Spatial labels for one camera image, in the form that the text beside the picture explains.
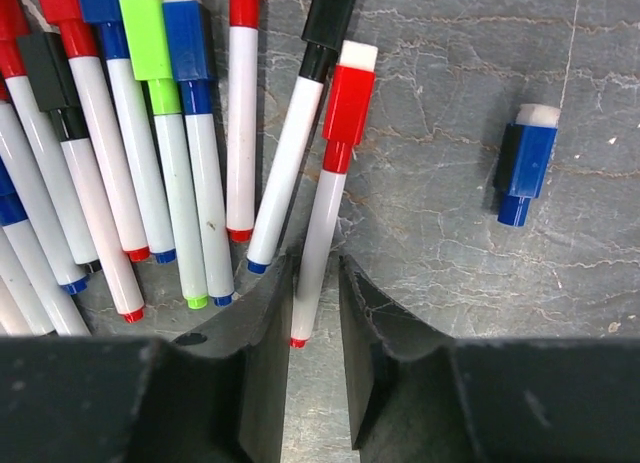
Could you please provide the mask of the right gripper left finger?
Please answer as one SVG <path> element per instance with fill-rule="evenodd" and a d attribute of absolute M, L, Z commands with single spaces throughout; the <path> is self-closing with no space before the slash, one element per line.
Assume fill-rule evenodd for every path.
<path fill-rule="evenodd" d="M 5 462 L 277 462 L 294 259 L 173 341 L 7 337 Z"/>

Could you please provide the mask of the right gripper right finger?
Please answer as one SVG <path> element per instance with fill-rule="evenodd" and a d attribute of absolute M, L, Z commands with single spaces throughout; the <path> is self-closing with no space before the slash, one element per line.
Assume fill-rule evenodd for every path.
<path fill-rule="evenodd" d="M 348 255 L 339 298 L 352 447 L 364 462 L 635 462 L 635 338 L 455 338 Z"/>

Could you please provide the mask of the red cap marker with eraser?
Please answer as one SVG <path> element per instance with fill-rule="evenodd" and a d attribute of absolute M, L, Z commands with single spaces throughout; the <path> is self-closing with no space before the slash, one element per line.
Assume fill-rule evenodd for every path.
<path fill-rule="evenodd" d="M 345 41 L 323 125 L 326 140 L 293 300 L 290 346 L 310 339 L 354 147 L 360 144 L 375 82 L 378 48 Z"/>

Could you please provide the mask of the black cap marker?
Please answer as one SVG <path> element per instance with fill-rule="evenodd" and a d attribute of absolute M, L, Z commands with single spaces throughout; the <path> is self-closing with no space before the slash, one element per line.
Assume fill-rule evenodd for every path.
<path fill-rule="evenodd" d="M 86 273 L 100 261 L 66 163 L 62 143 L 85 138 L 88 130 L 61 37 L 52 32 L 17 38 L 24 77 L 11 80 L 10 92 L 74 262 Z"/>
<path fill-rule="evenodd" d="M 262 274 L 276 253 L 297 175 L 329 70 L 335 64 L 356 0 L 312 0 L 306 43 L 247 251 L 248 270 Z"/>

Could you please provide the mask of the blue cap marker with eraser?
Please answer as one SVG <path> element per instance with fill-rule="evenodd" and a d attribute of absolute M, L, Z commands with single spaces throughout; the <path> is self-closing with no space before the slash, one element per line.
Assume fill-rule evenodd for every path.
<path fill-rule="evenodd" d="M 201 0 L 163 0 L 162 8 L 185 114 L 208 295 L 224 307 L 232 303 L 235 287 L 214 122 L 211 17 Z"/>

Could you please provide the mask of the green cap marker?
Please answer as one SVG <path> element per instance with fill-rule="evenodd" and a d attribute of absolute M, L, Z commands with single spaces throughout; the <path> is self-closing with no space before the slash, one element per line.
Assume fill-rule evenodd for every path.
<path fill-rule="evenodd" d="M 168 198 L 181 292 L 192 310 L 208 304 L 196 199 L 163 0 L 119 0 L 134 77 L 147 85 Z"/>

